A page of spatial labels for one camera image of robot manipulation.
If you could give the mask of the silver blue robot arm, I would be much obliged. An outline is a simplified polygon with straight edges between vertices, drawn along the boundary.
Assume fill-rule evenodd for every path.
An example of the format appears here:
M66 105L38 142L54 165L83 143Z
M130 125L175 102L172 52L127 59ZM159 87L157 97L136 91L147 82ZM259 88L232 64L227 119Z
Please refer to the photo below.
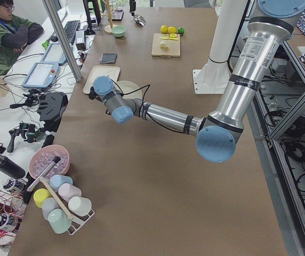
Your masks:
M269 62L285 40L293 33L305 1L257 1L248 23L249 36L228 80L215 111L197 118L164 108L143 99L124 99L114 81L99 76L90 89L89 98L104 103L109 115L118 124L133 116L196 138L196 149L202 158L221 163L235 152L243 132L243 117L266 74Z

